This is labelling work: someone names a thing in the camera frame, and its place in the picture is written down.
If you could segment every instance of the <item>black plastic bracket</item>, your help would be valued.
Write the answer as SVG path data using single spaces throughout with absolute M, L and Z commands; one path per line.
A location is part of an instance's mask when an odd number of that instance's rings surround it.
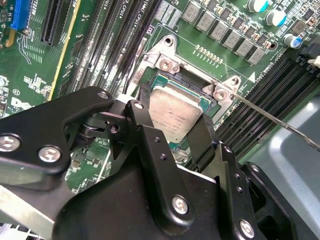
M 88 87 L 1 119 L 0 136 L 17 138 L 19 147 L 0 151 L 0 183 L 33 190 L 56 188 L 71 162 L 68 141 L 76 135 L 66 136 L 68 130 L 76 133 L 85 118 L 108 111 L 113 102 L 101 88 Z M 41 160 L 43 147 L 56 148 L 58 160 Z

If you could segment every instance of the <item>screw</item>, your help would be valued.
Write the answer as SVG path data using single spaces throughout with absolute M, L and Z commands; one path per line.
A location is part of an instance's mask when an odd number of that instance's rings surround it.
M 135 102 L 134 105 L 138 108 L 138 109 L 143 109 L 144 106 L 140 103 L 140 102 Z
M 61 157 L 60 151 L 54 146 L 45 146 L 38 152 L 39 158 L 46 163 L 54 163 Z
M 23 32 L 24 34 L 26 34 L 26 35 L 29 35 L 30 29 L 25 28 L 25 29 L 22 30 L 22 32 Z
M 20 146 L 20 140 L 15 136 L 0 136 L 0 151 L 12 152 Z
M 240 228 L 247 238 L 253 239 L 255 237 L 254 229 L 246 220 L 240 220 Z
M 225 149 L 227 152 L 232 153 L 232 150 L 231 150 L 231 148 L 230 148 L 230 147 L 228 147 L 228 146 L 224 146 L 224 149 Z
M 259 172 L 259 168 L 256 165 L 251 165 L 251 167 L 255 172 Z
M 178 214 L 186 214 L 188 212 L 188 204 L 180 196 L 175 196 L 172 198 L 172 206 Z
M 103 98 L 103 99 L 108 99 L 108 98 L 109 98 L 108 95 L 107 95 L 107 93 L 104 92 L 104 91 L 98 92 L 98 96 L 99 96 L 100 98 Z

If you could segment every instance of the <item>ram slot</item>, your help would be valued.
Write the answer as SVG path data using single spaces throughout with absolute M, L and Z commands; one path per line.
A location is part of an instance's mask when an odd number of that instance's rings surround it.
M 96 3 L 95 11 L 91 17 L 88 31 L 84 37 L 84 44 L 79 51 L 79 60 L 77 60 L 77 65 L 75 66 L 70 85 L 68 86 L 67 93 L 77 91 L 81 88 L 82 83 L 85 79 L 85 73 L 90 66 L 91 59 L 96 50 L 99 38 L 101 36 L 101 31 L 104 29 L 104 23 L 112 11 L 115 0 L 98 0 Z

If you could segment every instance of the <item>metal rod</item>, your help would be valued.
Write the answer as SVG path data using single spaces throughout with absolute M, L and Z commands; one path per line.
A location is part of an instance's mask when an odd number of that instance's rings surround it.
M 320 152 L 320 145 L 311 140 L 308 136 L 300 132 L 298 129 L 294 128 L 293 126 L 289 125 L 288 123 L 285 123 L 284 121 L 281 121 L 280 119 L 276 118 L 275 116 L 272 116 L 270 113 L 266 112 L 265 110 L 261 109 L 257 105 L 253 104 L 249 100 L 245 99 L 244 97 L 232 92 L 231 89 L 229 89 L 227 86 L 223 85 L 221 82 L 216 82 L 216 84 L 221 87 L 222 89 L 228 91 L 231 93 L 234 97 L 236 97 L 238 100 L 243 102 L 244 104 L 248 105 L 250 108 L 256 110 L 258 113 L 265 116 L 267 119 L 271 120 L 272 122 L 280 125 L 281 127 L 287 129 L 294 135 L 298 136 L 299 138 L 303 139 L 308 145 L 316 149 L 318 152 Z

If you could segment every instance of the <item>metal plate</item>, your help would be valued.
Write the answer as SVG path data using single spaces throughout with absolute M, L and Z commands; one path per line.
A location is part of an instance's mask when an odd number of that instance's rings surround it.
M 154 127 L 162 130 L 168 141 L 180 143 L 203 113 L 199 103 L 200 98 L 171 83 L 154 87 L 149 109 Z

